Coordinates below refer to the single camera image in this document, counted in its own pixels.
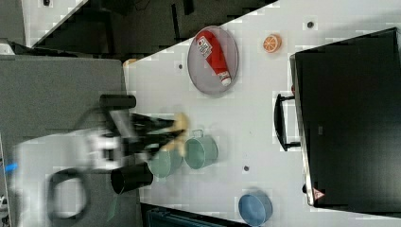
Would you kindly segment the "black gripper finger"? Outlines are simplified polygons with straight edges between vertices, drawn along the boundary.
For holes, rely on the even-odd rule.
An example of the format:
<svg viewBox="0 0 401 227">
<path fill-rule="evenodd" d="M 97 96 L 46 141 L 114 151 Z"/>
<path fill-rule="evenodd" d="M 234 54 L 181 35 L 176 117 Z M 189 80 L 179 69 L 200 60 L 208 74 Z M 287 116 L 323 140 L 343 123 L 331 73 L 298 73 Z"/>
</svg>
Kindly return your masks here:
<svg viewBox="0 0 401 227">
<path fill-rule="evenodd" d="M 171 127 L 174 124 L 174 121 L 133 113 L 131 115 L 131 123 L 137 131 L 157 131 Z"/>
<path fill-rule="evenodd" d="M 150 158 L 153 158 L 162 146 L 177 137 L 177 132 L 162 132 L 159 134 L 146 134 L 139 137 L 135 142 L 131 143 L 131 151 L 133 153 L 145 152 Z"/>
</svg>

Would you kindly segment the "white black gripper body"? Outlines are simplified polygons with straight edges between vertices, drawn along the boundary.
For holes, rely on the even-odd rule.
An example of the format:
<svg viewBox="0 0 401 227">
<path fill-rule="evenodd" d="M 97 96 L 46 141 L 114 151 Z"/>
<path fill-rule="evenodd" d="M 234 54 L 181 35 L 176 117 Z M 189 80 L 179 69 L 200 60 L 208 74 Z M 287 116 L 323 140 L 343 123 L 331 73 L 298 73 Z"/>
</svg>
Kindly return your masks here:
<svg viewBox="0 0 401 227">
<path fill-rule="evenodd" d="M 131 125 L 128 110 L 107 111 L 111 126 L 99 126 L 86 130 L 85 164 L 86 168 L 95 172 L 108 172 L 122 167 L 125 146 L 139 141 L 139 136 Z"/>
</svg>

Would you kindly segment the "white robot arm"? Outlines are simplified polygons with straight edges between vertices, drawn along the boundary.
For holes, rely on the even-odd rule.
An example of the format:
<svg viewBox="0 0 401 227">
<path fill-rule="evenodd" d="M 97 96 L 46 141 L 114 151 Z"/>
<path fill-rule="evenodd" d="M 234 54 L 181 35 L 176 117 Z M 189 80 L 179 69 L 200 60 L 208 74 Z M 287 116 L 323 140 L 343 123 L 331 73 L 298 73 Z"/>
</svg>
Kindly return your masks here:
<svg viewBox="0 0 401 227">
<path fill-rule="evenodd" d="M 184 113 L 166 118 L 107 110 L 105 124 L 27 140 L 13 148 L 10 227 L 108 227 L 129 191 L 152 183 L 148 162 L 173 148 L 188 128 Z"/>
</svg>

